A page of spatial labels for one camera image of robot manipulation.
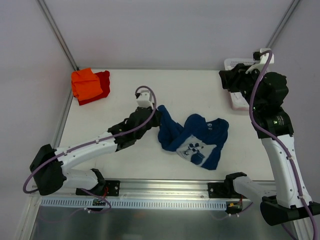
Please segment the blue printed t shirt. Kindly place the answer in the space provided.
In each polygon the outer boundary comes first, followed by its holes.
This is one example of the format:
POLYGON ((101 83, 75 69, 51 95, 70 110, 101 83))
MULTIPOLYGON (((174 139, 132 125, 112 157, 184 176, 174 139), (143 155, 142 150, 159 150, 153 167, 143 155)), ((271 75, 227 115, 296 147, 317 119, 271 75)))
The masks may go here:
POLYGON ((157 136, 162 149, 175 152, 200 168, 216 170, 228 139, 229 123, 221 118, 206 121, 194 113, 181 125, 172 119, 164 105, 157 110, 162 114, 157 136))

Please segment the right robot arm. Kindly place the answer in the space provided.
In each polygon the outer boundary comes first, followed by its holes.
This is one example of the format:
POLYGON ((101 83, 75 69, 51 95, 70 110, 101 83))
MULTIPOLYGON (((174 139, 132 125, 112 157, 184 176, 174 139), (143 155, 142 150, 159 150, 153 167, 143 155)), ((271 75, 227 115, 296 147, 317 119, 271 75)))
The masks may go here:
POLYGON ((236 172, 225 177, 224 193, 230 198, 243 195, 258 205, 270 226, 319 215, 320 205, 310 197, 298 168, 291 119, 282 108, 289 92, 287 78, 267 72, 258 80, 260 71, 247 73, 247 69, 239 63, 231 70, 219 71, 219 76, 223 89, 241 93, 247 102, 253 99, 249 114, 270 161, 276 190, 268 190, 245 173, 236 172))

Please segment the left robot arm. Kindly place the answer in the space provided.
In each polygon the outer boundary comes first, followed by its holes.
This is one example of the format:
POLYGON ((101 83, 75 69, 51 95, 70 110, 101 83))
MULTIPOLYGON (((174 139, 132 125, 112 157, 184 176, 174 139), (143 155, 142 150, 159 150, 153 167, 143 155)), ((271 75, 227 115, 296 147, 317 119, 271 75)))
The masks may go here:
POLYGON ((78 196, 102 196, 108 187, 102 173, 96 168, 84 171, 75 167, 131 147, 148 130, 159 127, 161 117, 156 108, 137 107, 129 117, 88 142, 60 148, 43 145, 29 167, 36 191, 48 196, 62 188, 71 188, 78 196))

